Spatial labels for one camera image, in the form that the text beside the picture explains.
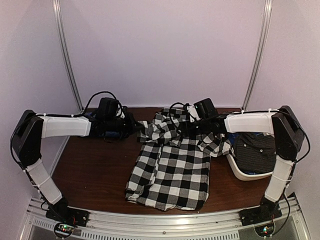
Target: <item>folded clothes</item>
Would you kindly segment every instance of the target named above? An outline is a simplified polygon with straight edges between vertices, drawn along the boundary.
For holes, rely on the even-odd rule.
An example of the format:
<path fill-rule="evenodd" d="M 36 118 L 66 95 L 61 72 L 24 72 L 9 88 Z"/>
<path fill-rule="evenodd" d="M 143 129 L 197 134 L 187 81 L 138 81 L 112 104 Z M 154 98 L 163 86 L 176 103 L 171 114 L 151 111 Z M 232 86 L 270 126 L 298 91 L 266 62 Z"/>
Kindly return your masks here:
<path fill-rule="evenodd" d="M 200 209 L 209 196 L 211 157 L 229 154 L 223 134 L 180 136 L 175 126 L 187 120 L 183 110 L 164 108 L 152 122 L 141 121 L 140 154 L 126 185 L 129 202 L 163 211 Z"/>

